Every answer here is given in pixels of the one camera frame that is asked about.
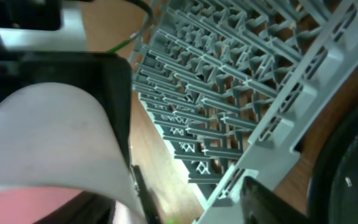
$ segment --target gray plastic frame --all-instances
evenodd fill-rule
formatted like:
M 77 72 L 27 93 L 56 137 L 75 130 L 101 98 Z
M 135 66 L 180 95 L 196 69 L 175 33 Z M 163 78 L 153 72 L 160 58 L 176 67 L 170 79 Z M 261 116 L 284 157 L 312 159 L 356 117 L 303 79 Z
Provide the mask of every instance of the gray plastic frame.
M 333 13 L 319 1 L 298 0 L 300 10 L 286 0 L 265 2 L 170 1 L 152 40 L 135 48 L 145 57 L 134 74 L 134 90 L 174 158 L 183 161 L 189 182 L 196 183 L 205 212 L 195 223 L 222 223 L 227 217 L 242 223 L 242 179 L 252 175 L 273 190 L 299 159 L 294 148 L 302 135 L 358 65 L 358 1 L 343 0 Z M 254 11 L 259 16 L 247 18 Z M 276 14 L 284 21 L 272 22 Z M 294 25 L 305 16 L 315 20 L 314 29 Z M 231 20 L 240 22 L 231 27 Z M 263 22 L 258 35 L 250 32 Z M 276 37 L 288 26 L 295 26 L 289 39 Z M 312 40 L 307 49 L 304 40 Z M 291 64 L 281 66 L 281 58 Z M 230 88 L 223 81 L 228 77 L 233 77 Z M 252 92 L 250 102 L 241 104 L 236 96 L 242 91 Z M 234 103 L 225 100 L 230 96 Z M 215 113 L 208 114 L 210 108 Z M 243 111 L 253 119 L 243 118 Z M 210 129 L 216 120 L 219 127 L 232 128 Z M 242 142 L 240 134 L 249 132 Z M 229 147 L 228 136 L 237 148 Z M 211 146 L 212 139 L 224 147 Z M 214 159 L 221 172 L 211 169 Z

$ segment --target pink object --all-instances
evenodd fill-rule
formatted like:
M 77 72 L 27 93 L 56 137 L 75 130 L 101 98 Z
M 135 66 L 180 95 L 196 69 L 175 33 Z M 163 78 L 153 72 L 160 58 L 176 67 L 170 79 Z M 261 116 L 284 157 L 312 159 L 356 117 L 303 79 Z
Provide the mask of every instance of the pink object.
M 34 187 L 0 191 L 0 223 L 30 224 L 54 212 L 81 191 Z

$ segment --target wooden surface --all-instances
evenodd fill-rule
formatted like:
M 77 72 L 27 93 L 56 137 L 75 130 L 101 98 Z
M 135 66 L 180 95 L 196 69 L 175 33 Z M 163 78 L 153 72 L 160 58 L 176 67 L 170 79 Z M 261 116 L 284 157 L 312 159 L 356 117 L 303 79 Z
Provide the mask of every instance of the wooden surface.
M 144 13 L 120 0 L 97 0 L 83 4 L 83 22 L 92 51 L 105 51 L 126 39 L 141 26 Z M 132 46 L 119 51 L 128 58 Z M 339 89 L 301 141 L 303 153 L 275 193 L 306 213 L 306 192 L 314 162 L 331 131 L 358 102 L 358 68 Z M 143 106 L 132 95 L 131 144 L 133 163 L 140 165 L 154 195 L 163 222 L 191 223 L 203 209 L 190 190 L 183 165 L 174 161 Z

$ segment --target black round object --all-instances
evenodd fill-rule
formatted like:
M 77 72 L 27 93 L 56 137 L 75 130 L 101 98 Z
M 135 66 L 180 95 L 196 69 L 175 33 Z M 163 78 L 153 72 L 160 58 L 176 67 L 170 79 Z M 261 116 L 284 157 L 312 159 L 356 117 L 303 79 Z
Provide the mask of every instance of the black round object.
M 320 152 L 310 183 L 308 215 L 315 223 L 358 224 L 358 106 Z

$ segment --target black wire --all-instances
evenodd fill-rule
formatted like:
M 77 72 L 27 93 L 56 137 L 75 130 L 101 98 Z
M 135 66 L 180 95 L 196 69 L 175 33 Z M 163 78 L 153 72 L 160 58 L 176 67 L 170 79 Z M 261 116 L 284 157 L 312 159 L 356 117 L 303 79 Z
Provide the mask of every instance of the black wire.
M 113 47 L 112 49 L 110 49 L 108 52 L 110 54 L 113 54 L 115 52 L 117 52 L 119 49 L 125 47 L 126 45 L 128 45 L 129 43 L 131 43 L 133 40 L 136 40 L 139 36 L 142 36 L 144 34 L 145 31 L 147 31 L 147 29 L 149 28 L 149 25 L 151 24 L 151 21 L 153 21 L 154 19 L 154 15 L 153 15 L 153 10 L 150 8 L 150 6 L 141 1 L 141 0 L 123 0 L 129 3 L 132 3 L 134 5 L 136 5 L 137 7 L 143 9 L 143 11 L 145 11 L 147 13 L 147 15 L 149 16 L 147 22 L 145 22 L 142 26 L 142 28 L 140 29 L 140 31 L 138 31 L 136 33 L 135 36 L 130 37 L 128 40 L 125 40 L 123 42 L 121 42 L 119 45 Z

